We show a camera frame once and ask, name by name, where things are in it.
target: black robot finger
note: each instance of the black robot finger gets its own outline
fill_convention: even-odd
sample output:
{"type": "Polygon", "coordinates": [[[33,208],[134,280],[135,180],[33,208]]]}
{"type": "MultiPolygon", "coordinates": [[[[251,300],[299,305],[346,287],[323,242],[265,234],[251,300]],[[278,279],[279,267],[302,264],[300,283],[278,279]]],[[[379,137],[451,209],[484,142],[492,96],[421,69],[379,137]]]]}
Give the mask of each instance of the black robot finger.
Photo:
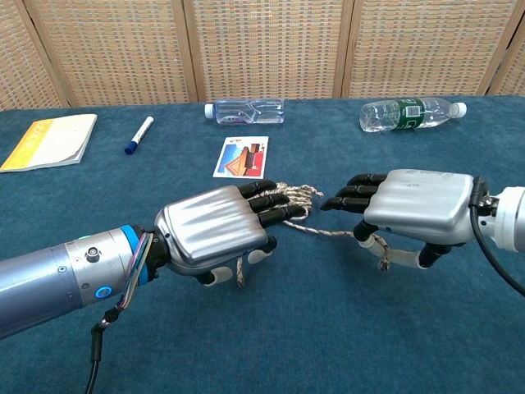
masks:
{"type": "Polygon", "coordinates": [[[426,243],[418,256],[419,265],[423,268],[431,267],[443,254],[452,250],[450,245],[436,245],[426,243]]]}
{"type": "Polygon", "coordinates": [[[354,227],[354,237],[360,242],[366,241],[379,228],[373,224],[367,223],[364,219],[354,227]]]}
{"type": "Polygon", "coordinates": [[[243,197],[249,199],[255,195],[258,195],[259,193],[262,193],[263,191],[273,190],[275,188],[277,188],[277,184],[275,182],[263,179],[261,181],[255,181],[247,185],[239,186],[239,192],[243,197]]]}
{"type": "Polygon", "coordinates": [[[346,185],[379,186],[386,179],[386,174],[358,174],[350,179],[346,185]]]}
{"type": "Polygon", "coordinates": [[[288,204],[290,199],[287,195],[282,193],[275,193],[274,195],[265,195],[264,197],[257,197],[249,201],[249,206],[255,213],[266,211],[267,209],[273,208],[276,205],[288,204]]]}
{"type": "Polygon", "coordinates": [[[364,210],[368,208],[370,199],[354,198],[354,197],[334,197],[328,199],[320,209],[322,211],[329,211],[331,209],[337,209],[340,211],[347,211],[352,213],[364,213],[364,210]]]}
{"type": "Polygon", "coordinates": [[[377,192],[377,186],[351,185],[339,190],[336,197],[364,197],[370,198],[377,192]]]}
{"type": "Polygon", "coordinates": [[[270,254],[272,254],[273,250],[277,247],[277,238],[274,236],[268,236],[268,241],[263,246],[252,250],[248,254],[248,263],[250,264],[257,264],[258,262],[264,260],[266,257],[268,257],[270,254]]]}
{"type": "Polygon", "coordinates": [[[303,216],[305,213],[306,211],[303,207],[291,205],[284,208],[270,209],[269,211],[259,213],[258,216],[261,226],[266,228],[294,217],[303,216]]]}

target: wicker partition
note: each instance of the wicker partition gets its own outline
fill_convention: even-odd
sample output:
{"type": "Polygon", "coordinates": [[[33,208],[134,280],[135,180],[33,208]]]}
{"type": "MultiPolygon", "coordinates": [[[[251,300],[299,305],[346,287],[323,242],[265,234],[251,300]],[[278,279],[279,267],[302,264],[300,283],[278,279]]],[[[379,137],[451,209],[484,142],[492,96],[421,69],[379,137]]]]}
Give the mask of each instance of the wicker partition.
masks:
{"type": "Polygon", "coordinates": [[[25,0],[73,105],[196,99],[177,0],[25,0]]]}
{"type": "Polygon", "coordinates": [[[344,97],[485,94],[522,0],[355,0],[344,97]]]}
{"type": "Polygon", "coordinates": [[[525,21],[521,22],[509,46],[489,94],[525,95],[525,21]]]}
{"type": "Polygon", "coordinates": [[[0,0],[0,109],[61,107],[47,58],[19,0],[0,0]]]}
{"type": "Polygon", "coordinates": [[[351,1],[184,4],[200,99],[340,96],[351,1]]]}

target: blue tablecloth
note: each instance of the blue tablecloth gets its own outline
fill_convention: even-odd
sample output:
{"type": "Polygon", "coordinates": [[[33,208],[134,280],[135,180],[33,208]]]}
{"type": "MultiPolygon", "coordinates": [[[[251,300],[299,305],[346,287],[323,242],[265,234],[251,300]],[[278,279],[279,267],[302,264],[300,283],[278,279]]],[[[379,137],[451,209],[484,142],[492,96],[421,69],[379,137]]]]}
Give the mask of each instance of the blue tablecloth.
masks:
{"type": "MultiPolygon", "coordinates": [[[[468,105],[464,118],[374,134],[358,125],[370,100],[287,101],[275,126],[219,126],[194,103],[1,112],[0,162],[32,121],[87,112],[98,120],[80,164],[0,174],[0,260],[123,224],[151,227],[170,202],[246,183],[212,177],[227,136],[268,135],[265,177],[326,197],[355,174],[396,168],[482,175],[493,194],[525,186],[525,98],[450,99],[468,105]],[[148,115],[152,128],[125,155],[148,115]]],[[[304,224],[351,230],[360,220],[319,211],[323,200],[314,198],[304,224]]],[[[206,288],[166,268],[138,289],[106,331],[95,392],[523,392],[525,300],[474,242],[427,271],[385,273],[351,238],[284,225],[269,232],[278,249],[242,289],[206,288]]],[[[397,249],[422,247],[385,237],[397,249]]],[[[496,253],[525,282],[525,257],[496,253]]],[[[89,330],[114,302],[0,341],[0,392],[83,392],[89,330]]]]}

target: picture card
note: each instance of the picture card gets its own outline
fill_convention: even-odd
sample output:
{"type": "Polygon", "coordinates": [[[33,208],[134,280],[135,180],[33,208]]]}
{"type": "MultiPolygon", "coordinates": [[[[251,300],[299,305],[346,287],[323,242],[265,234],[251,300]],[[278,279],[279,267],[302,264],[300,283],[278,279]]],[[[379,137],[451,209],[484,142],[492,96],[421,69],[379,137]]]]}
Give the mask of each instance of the picture card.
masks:
{"type": "Polygon", "coordinates": [[[214,177],[262,179],[268,137],[228,137],[222,146],[214,177]]]}

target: rope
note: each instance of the rope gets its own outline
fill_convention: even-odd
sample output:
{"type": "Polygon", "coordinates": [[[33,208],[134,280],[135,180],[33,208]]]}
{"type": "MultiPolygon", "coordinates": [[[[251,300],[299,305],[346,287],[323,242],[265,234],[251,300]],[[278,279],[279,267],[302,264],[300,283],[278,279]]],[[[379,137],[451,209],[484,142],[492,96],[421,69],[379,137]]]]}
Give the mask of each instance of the rope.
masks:
{"type": "MultiPolygon", "coordinates": [[[[312,212],[312,203],[313,203],[314,195],[316,195],[319,198],[324,197],[324,193],[322,193],[321,191],[317,190],[315,187],[312,187],[310,185],[288,186],[285,182],[279,182],[277,183],[277,188],[275,188],[274,190],[264,191],[259,195],[255,195],[254,197],[252,197],[252,199],[255,199],[257,197],[263,197],[265,195],[273,195],[276,193],[282,193],[284,195],[287,195],[288,198],[290,199],[290,202],[288,204],[277,205],[275,208],[285,207],[288,205],[299,205],[304,208],[305,214],[303,216],[290,219],[296,222],[306,220],[308,215],[312,212]]],[[[301,226],[299,224],[293,223],[288,220],[285,220],[283,223],[288,227],[292,227],[296,230],[300,230],[300,231],[307,232],[310,234],[317,234],[321,236],[351,236],[352,238],[354,238],[354,233],[352,231],[320,230],[320,229],[313,228],[313,227],[301,226]]],[[[385,255],[379,261],[377,267],[381,271],[388,271],[390,269],[390,260],[388,258],[388,253],[387,253],[389,250],[389,246],[386,243],[386,241],[380,236],[376,234],[372,234],[372,236],[385,250],[385,255]]],[[[237,258],[237,285],[239,287],[244,286],[243,258],[242,257],[237,258]]]]}

